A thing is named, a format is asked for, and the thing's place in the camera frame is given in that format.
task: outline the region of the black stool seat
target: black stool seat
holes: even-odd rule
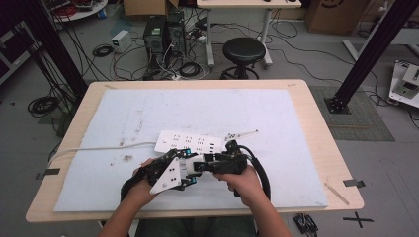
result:
[[[265,56],[266,50],[261,42],[252,38],[235,38],[224,44],[224,56],[234,64],[249,65]]]
[[[224,53],[224,56],[236,64],[236,66],[223,70],[221,79],[227,79],[227,77],[233,79],[248,79],[249,76],[246,74],[246,71],[252,72],[256,78],[259,79],[259,75],[246,66],[258,62],[265,56],[266,49],[261,42],[252,38],[231,39],[224,44],[222,52]],[[229,73],[228,71],[230,70],[234,70],[234,74]]]

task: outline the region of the white paper sheet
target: white paper sheet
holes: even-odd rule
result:
[[[271,183],[275,207],[327,206],[286,90],[108,90],[81,147],[156,141],[161,130],[226,137],[254,131],[237,142],[258,157]],[[110,211],[132,171],[149,157],[153,145],[122,150],[78,151],[55,211]],[[185,191],[160,194],[144,209],[245,208],[225,182],[203,174]]]

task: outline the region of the power strip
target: power strip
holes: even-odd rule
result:
[[[170,149],[187,149],[198,154],[220,153],[222,139],[212,136],[196,135],[179,131],[162,130],[154,150],[168,152]]]

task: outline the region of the hand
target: hand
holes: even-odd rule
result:
[[[153,159],[148,159],[144,163],[142,163],[140,167],[145,167],[149,165],[152,161]],[[138,172],[138,169],[133,171],[133,176],[136,174],[136,172]],[[143,206],[149,204],[156,197],[156,195],[152,195],[150,193],[151,188],[152,187],[148,184],[148,181],[146,179],[142,180],[129,190],[126,199],[135,208],[141,209]]]
[[[247,165],[241,175],[214,174],[214,176],[219,180],[227,181],[228,189],[230,191],[237,190],[243,204],[249,207],[260,198],[266,198],[253,166]]]

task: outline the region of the white desk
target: white desk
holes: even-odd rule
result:
[[[307,212],[343,209],[360,209],[364,201],[356,187],[345,187],[342,181],[352,180],[352,176],[340,154],[332,135],[311,96],[308,86],[302,80],[225,80],[225,81],[180,81],[180,82],[97,82],[89,86],[89,90],[81,103],[71,126],[58,149],[65,150],[79,147],[86,129],[95,114],[102,95],[106,90],[118,89],[284,89],[290,93],[296,114],[305,135],[308,148],[323,189],[329,200],[327,207],[313,209],[290,208],[278,209],[280,212]],[[67,153],[54,160],[50,169],[60,169],[57,175],[44,177],[40,189],[27,213],[30,222],[53,222],[73,220],[109,219],[111,211],[55,212],[54,206],[63,188],[64,180],[74,153]],[[250,214],[249,210],[188,210],[188,211],[141,211],[136,218],[156,217],[188,217],[215,215]]]
[[[206,41],[206,52],[207,52],[207,65],[209,68],[214,67],[215,63],[213,60],[212,44],[211,44],[211,10],[212,9],[265,9],[265,15],[263,19],[263,30],[260,37],[260,42],[265,45],[266,34],[268,32],[269,20],[271,18],[272,9],[275,8],[298,8],[301,6],[299,1],[290,2],[288,0],[271,0],[271,2],[265,2],[264,0],[197,0],[199,7],[207,9],[207,41]],[[248,16],[250,21],[254,21],[253,16]],[[271,55],[266,50],[264,58],[265,67],[272,65]]]

